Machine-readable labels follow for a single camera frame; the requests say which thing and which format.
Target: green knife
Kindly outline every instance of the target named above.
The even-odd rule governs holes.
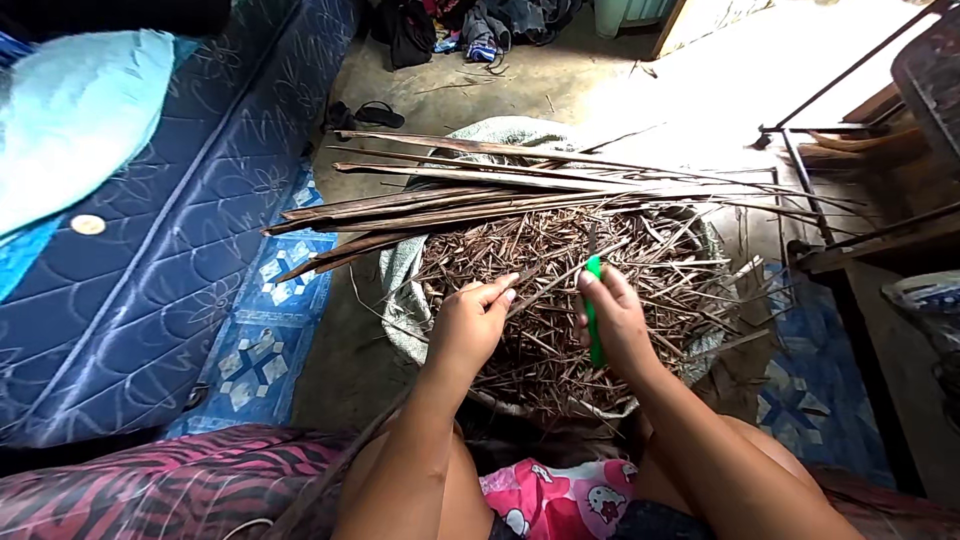
[[[597,253],[597,224],[590,227],[589,245],[590,257],[587,259],[587,271],[600,279],[600,257]],[[593,309],[593,303],[584,299],[584,310],[587,312],[587,330],[590,332],[590,362],[595,368],[601,368],[607,365],[607,359],[603,356],[603,347],[600,345],[600,333],[597,331],[597,314]]]

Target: pink zebra print cushion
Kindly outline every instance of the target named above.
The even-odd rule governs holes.
[[[0,538],[223,538],[250,520],[279,517],[348,442],[245,425],[6,477]]]

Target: pink hello kitty fabric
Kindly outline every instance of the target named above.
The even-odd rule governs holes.
[[[529,458],[482,477],[480,488],[487,504],[526,539],[604,539],[633,500],[635,477],[634,464],[622,459],[551,469]]]

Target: light blue pillow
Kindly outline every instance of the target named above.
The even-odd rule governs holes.
[[[0,85],[0,238],[143,150],[173,66],[174,37],[150,30],[61,37],[14,64]]]

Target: metal frame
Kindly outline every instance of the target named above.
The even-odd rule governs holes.
[[[826,125],[824,127],[819,127],[819,128],[811,128],[807,126],[803,126],[803,127],[787,126],[786,125],[787,122],[789,122],[790,120],[793,120],[798,114],[803,112],[807,107],[809,107],[811,104],[813,104],[818,99],[820,99],[821,96],[823,96],[828,91],[830,91],[831,88],[833,88],[834,86],[837,86],[841,81],[846,79],[851,73],[856,71],[857,68],[859,68],[861,65],[866,63],[869,59],[876,56],[877,53],[883,50],[887,45],[892,43],[895,39],[902,36],[906,31],[913,28],[913,26],[918,22],[920,22],[921,19],[923,19],[924,17],[926,17],[931,13],[946,12],[952,7],[954,2],[955,0],[934,0],[934,2],[931,2],[928,6],[923,8],[913,18],[907,21],[906,24],[899,27],[893,34],[891,34],[886,39],[884,39],[879,45],[871,49],[870,52],[864,55],[860,60],[855,61],[853,65],[848,67],[843,73],[838,75],[835,79],[827,83],[826,86],[817,90],[812,96],[809,97],[809,99],[804,101],[802,105],[800,105],[799,107],[794,109],[792,112],[787,114],[776,125],[772,127],[761,125],[759,127],[760,138],[757,139],[756,142],[754,143],[753,145],[754,148],[757,148],[757,149],[765,148],[767,145],[769,145],[772,142],[770,134],[780,134],[780,136],[783,137],[783,145],[786,147],[787,153],[790,156],[790,160],[793,162],[794,168],[797,169],[797,174],[800,177],[801,187],[804,189],[804,192],[806,192],[807,194],[816,195],[816,193],[814,193],[813,191],[813,184],[810,182],[809,172],[806,170],[806,166],[804,165],[804,160],[800,156],[800,152],[798,152],[797,147],[794,145],[793,141],[790,140],[790,134],[791,133],[807,133],[807,132],[818,132],[822,134],[846,134],[846,133],[853,133],[853,132],[881,132],[884,129],[883,127],[884,122],[890,119],[890,117],[896,114],[897,112],[903,110],[903,108],[905,107],[905,104],[903,102],[900,102],[898,105],[893,106],[891,109],[889,109],[884,114],[882,114],[879,118],[877,118],[876,120],[874,120],[869,124],[833,124],[833,125]],[[817,214],[817,228],[820,230],[820,236],[822,236],[824,241],[827,243],[827,247],[825,249],[834,249],[842,246],[850,246],[853,244],[860,243],[862,241],[869,240],[871,238],[875,238],[879,235],[877,234],[877,232],[866,233],[860,236],[855,236],[853,238],[848,238],[843,242],[838,243],[833,237],[833,230],[831,230],[827,224],[827,217],[824,215],[823,208],[820,206],[820,203],[812,197],[808,197],[807,201],[810,205],[810,209]],[[904,225],[915,225],[919,221],[926,221],[928,219],[932,219],[929,217],[926,217],[926,219],[919,219],[919,218],[925,218],[925,217],[926,217],[926,214],[924,216],[911,218],[910,220],[907,220],[907,221],[910,221],[910,223],[904,224]],[[899,226],[901,226],[901,224],[895,224],[893,226],[890,226],[884,229],[889,230],[892,227],[898,228]]]

